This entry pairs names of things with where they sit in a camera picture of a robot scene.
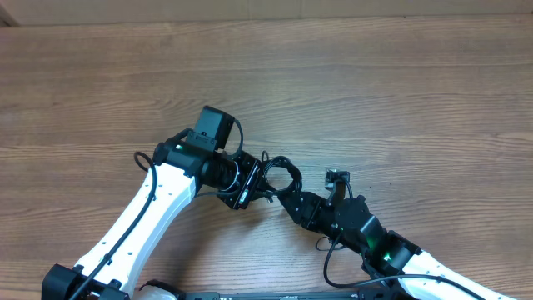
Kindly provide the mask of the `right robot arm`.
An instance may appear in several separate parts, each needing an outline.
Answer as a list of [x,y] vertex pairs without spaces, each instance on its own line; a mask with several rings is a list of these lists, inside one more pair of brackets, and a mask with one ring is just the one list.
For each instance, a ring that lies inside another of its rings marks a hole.
[[415,299],[507,299],[460,275],[427,251],[386,230],[363,196],[330,201],[312,192],[280,197],[291,219],[306,230],[361,255],[361,268],[377,283]]

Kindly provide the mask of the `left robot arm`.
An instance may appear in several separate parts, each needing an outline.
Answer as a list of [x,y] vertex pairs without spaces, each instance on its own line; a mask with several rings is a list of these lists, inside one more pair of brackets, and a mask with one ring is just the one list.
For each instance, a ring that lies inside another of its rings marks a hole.
[[73,267],[54,265],[42,281],[43,299],[130,299],[147,259],[176,216],[201,188],[229,208],[247,207],[260,177],[257,159],[238,148],[223,151],[240,122],[205,106],[195,127],[159,143],[145,160],[147,175],[137,194],[104,237]]

